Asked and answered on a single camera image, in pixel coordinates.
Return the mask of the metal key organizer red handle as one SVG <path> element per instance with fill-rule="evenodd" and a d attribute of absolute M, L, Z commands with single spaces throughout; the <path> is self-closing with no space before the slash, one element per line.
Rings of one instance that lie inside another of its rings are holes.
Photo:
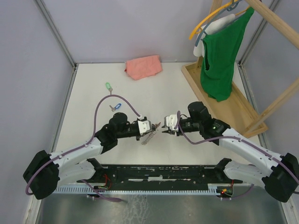
<path fill-rule="evenodd" d="M 155 129 L 148 135 L 148 137 L 141 143 L 142 145 L 147 145 L 149 141 L 156 135 L 158 128 L 160 127 L 161 123 L 156 123 L 154 125 Z"/>

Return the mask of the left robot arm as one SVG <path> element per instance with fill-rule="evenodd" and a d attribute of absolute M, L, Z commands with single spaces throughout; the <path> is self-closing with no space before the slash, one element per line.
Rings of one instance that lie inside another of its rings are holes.
<path fill-rule="evenodd" d="M 154 130 L 156 126 L 147 118 L 129 123 L 127 115 L 118 112 L 83 145 L 50 154 L 44 150 L 36 153 L 23 174 L 25 192 L 41 200 L 62 185 L 90 179 L 99 182 L 103 170 L 95 159 L 97 155 L 117 146 L 118 139 L 139 140 Z"/>

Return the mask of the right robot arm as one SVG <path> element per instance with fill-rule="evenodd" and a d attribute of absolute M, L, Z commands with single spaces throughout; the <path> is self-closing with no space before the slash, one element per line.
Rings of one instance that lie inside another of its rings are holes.
<path fill-rule="evenodd" d="M 190 103 L 188 112 L 190 116 L 185 119 L 181 118 L 180 112 L 166 116 L 163 126 L 165 132 L 175 136 L 199 132 L 203 140 L 191 141 L 192 145 L 212 142 L 250 162 L 244 165 L 231 159 L 222 159 L 218 164 L 220 168 L 214 171 L 217 181 L 231 179 L 253 184 L 264 188 L 270 196 L 283 203 L 296 193 L 299 162 L 294 155 L 281 155 L 250 141 L 229 124 L 213 118 L 202 102 Z"/>

